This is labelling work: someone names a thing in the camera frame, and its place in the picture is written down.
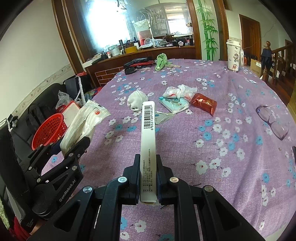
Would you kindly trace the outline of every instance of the crumpled white fabric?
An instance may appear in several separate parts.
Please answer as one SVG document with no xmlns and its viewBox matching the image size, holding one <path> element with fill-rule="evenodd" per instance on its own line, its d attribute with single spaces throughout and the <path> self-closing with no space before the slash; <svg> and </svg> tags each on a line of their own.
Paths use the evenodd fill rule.
<svg viewBox="0 0 296 241">
<path fill-rule="evenodd" d="M 196 92 L 197 87 L 191 88 L 187 85 L 178 85 L 178 88 L 176 88 L 173 86 L 169 86 L 163 93 L 163 97 L 170 99 L 184 98 L 190 102 Z"/>
<path fill-rule="evenodd" d="M 128 97 L 128 107 L 133 111 L 139 111 L 142 109 L 144 101 L 148 101 L 148 96 L 142 91 L 134 91 Z"/>
</svg>

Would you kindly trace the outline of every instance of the metal bolt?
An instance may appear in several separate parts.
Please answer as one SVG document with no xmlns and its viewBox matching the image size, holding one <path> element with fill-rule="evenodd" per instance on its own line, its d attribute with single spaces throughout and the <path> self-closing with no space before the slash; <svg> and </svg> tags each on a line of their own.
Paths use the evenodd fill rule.
<svg viewBox="0 0 296 241">
<path fill-rule="evenodd" d="M 117 179 L 117 181 L 119 181 L 120 183 L 125 183 L 128 179 L 126 177 L 119 177 Z"/>
<path fill-rule="evenodd" d="M 210 185 L 207 185 L 207 186 L 205 186 L 205 190 L 207 192 L 212 192 L 214 190 L 214 188 L 212 186 L 210 186 Z"/>
<path fill-rule="evenodd" d="M 171 177 L 171 178 L 170 178 L 170 181 L 171 181 L 172 183 L 177 183 L 177 182 L 179 181 L 179 178 L 177 178 L 177 177 Z"/>
<path fill-rule="evenodd" d="M 90 186 L 86 186 L 83 188 L 83 192 L 85 192 L 85 193 L 89 193 L 91 191 L 92 191 L 92 187 L 90 187 Z"/>
</svg>

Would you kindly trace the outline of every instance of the red wrapper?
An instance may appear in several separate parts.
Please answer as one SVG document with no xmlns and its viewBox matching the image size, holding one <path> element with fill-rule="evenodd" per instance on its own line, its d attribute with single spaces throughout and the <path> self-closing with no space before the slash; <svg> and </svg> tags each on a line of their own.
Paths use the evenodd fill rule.
<svg viewBox="0 0 296 241">
<path fill-rule="evenodd" d="M 192 105 L 208 112 L 211 114 L 211 116 L 214 115 L 214 112 L 216 110 L 217 107 L 217 102 L 200 94 L 200 93 L 196 93 L 191 102 Z"/>
</svg>

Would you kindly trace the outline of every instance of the red plastic basket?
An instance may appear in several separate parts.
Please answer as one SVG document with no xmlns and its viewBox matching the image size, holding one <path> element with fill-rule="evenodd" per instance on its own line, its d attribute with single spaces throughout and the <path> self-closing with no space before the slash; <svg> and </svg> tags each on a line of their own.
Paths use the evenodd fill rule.
<svg viewBox="0 0 296 241">
<path fill-rule="evenodd" d="M 35 150 L 41 144 L 47 145 L 59 140 L 66 132 L 67 126 L 64 122 L 64 116 L 57 113 L 49 117 L 38 128 L 32 141 L 32 149 Z"/>
</svg>

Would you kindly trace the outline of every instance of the barcode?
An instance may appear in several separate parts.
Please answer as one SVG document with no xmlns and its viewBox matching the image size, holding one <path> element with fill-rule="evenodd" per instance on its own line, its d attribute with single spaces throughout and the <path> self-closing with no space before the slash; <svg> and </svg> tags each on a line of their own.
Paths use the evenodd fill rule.
<svg viewBox="0 0 296 241">
<path fill-rule="evenodd" d="M 152 105 L 146 105 L 144 107 L 144 129 L 151 128 L 152 113 Z"/>
</svg>

